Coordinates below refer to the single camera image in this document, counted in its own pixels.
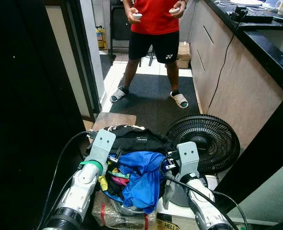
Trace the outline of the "person's right hand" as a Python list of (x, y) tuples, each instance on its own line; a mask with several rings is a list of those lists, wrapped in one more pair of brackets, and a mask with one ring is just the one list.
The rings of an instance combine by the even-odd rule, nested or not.
[(135, 7), (131, 7), (129, 9), (130, 17), (133, 21), (140, 21), (141, 17), (143, 16)]

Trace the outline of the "person's left hand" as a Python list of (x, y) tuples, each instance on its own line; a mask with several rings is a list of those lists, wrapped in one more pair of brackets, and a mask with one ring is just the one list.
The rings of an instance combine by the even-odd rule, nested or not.
[(178, 9), (178, 11), (171, 11), (170, 15), (174, 18), (181, 18), (183, 13), (185, 13), (186, 9), (186, 0), (179, 0), (175, 3), (174, 9)]

